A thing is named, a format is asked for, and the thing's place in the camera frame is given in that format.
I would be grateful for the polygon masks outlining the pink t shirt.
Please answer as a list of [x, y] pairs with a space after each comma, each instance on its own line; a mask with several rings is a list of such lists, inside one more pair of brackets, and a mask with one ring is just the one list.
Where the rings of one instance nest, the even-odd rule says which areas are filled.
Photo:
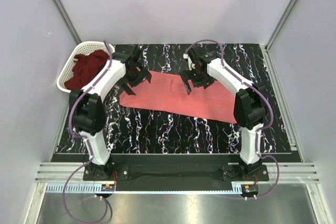
[[127, 108], [163, 111], [190, 117], [235, 124], [234, 96], [220, 82], [208, 88], [192, 88], [187, 94], [180, 76], [150, 71], [151, 82], [133, 88], [134, 95], [125, 91], [119, 96], [120, 105]]

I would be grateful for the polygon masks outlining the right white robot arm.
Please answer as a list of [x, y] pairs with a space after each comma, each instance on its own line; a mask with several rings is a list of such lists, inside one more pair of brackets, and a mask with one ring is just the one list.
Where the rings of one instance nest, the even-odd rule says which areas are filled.
[[224, 54], [212, 51], [197, 55], [188, 47], [183, 55], [188, 61], [189, 69], [180, 73], [181, 79], [190, 94], [192, 88], [207, 88], [219, 81], [235, 97], [233, 115], [241, 128], [241, 151], [238, 165], [232, 172], [225, 172], [229, 179], [254, 179], [261, 171], [260, 153], [261, 130], [266, 116], [274, 118], [271, 106], [263, 95], [265, 86], [246, 79], [224, 60]]

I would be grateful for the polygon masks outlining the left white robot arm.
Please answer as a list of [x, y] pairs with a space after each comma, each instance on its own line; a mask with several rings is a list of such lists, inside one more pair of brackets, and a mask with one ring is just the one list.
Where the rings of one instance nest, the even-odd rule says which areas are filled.
[[73, 136], [81, 138], [88, 151], [85, 176], [102, 180], [116, 175], [103, 136], [106, 123], [103, 101], [115, 85], [120, 86], [128, 95], [133, 95], [134, 87], [144, 81], [150, 82], [152, 77], [139, 62], [143, 53], [140, 46], [130, 45], [122, 52], [112, 51], [109, 45], [106, 48], [109, 58], [101, 72], [83, 88], [70, 92], [68, 121], [69, 131], [78, 131]]

